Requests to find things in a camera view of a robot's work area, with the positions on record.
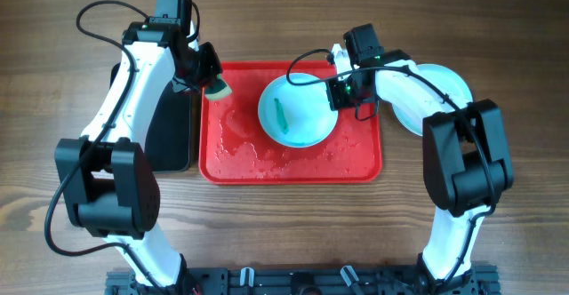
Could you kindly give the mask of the green yellow sponge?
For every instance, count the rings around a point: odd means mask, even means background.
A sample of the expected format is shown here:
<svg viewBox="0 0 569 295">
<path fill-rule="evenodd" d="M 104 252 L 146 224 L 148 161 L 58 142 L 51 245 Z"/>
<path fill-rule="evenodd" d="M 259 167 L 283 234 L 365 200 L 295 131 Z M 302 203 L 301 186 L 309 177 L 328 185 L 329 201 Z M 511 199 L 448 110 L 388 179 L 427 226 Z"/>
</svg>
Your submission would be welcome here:
<svg viewBox="0 0 569 295">
<path fill-rule="evenodd" d="M 204 95 L 209 101 L 221 100 L 228 97 L 232 89 L 222 78 L 221 74 L 213 77 L 204 88 Z"/>
</svg>

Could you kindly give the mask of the light blue plate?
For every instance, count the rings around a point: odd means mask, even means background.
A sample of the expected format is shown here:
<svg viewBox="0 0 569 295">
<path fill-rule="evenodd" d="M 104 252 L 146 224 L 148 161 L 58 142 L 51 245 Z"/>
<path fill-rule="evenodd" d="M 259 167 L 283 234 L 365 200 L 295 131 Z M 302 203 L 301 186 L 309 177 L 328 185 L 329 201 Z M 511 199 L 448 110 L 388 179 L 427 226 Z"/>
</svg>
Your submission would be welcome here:
<svg viewBox="0 0 569 295">
<path fill-rule="evenodd" d="M 308 148 L 325 140 L 339 113 L 330 109 L 327 88 L 316 77 L 291 73 L 273 80 L 262 92 L 258 117 L 263 131 L 278 144 Z"/>
<path fill-rule="evenodd" d="M 467 83 L 450 68 L 437 64 L 419 64 L 419 72 L 440 91 L 450 95 L 461 108 L 474 101 Z M 411 133 L 422 136 L 422 123 L 414 122 L 402 109 L 392 106 L 397 120 Z"/>
</svg>

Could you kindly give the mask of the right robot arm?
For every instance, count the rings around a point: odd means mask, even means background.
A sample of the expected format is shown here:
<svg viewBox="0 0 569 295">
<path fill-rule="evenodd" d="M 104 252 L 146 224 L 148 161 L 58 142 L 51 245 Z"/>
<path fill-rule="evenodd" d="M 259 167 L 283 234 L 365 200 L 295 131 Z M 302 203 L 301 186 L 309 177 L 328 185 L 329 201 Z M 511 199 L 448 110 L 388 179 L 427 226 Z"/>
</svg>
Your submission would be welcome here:
<svg viewBox="0 0 569 295">
<path fill-rule="evenodd" d="M 336 45 L 327 59 L 337 72 L 328 82 L 333 109 L 384 100 L 421 135 L 423 181 L 436 210 L 418 258 L 420 290 L 464 285 L 479 229 L 514 181 L 500 109 L 474 100 L 451 69 L 417 64 L 400 50 L 353 54 Z"/>
</svg>

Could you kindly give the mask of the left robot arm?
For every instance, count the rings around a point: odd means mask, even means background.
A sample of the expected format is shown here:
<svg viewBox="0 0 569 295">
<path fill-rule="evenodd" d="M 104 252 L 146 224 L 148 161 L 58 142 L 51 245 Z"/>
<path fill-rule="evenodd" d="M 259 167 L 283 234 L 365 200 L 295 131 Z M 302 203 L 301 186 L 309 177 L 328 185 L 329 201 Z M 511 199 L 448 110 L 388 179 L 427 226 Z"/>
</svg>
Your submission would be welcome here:
<svg viewBox="0 0 569 295">
<path fill-rule="evenodd" d="M 145 155 L 148 131 L 168 87 L 176 92 L 230 89 L 213 46 L 199 44 L 198 25 L 180 20 L 133 22 L 119 47 L 112 84 L 97 115 L 77 139 L 55 150 L 60 177 L 44 221 L 44 238 L 56 253 L 80 257 L 115 248 L 133 272 L 140 294 L 198 294 L 201 286 L 157 222 L 160 188 Z M 66 251 L 52 237 L 60 199 L 75 227 L 101 245 Z"/>
</svg>

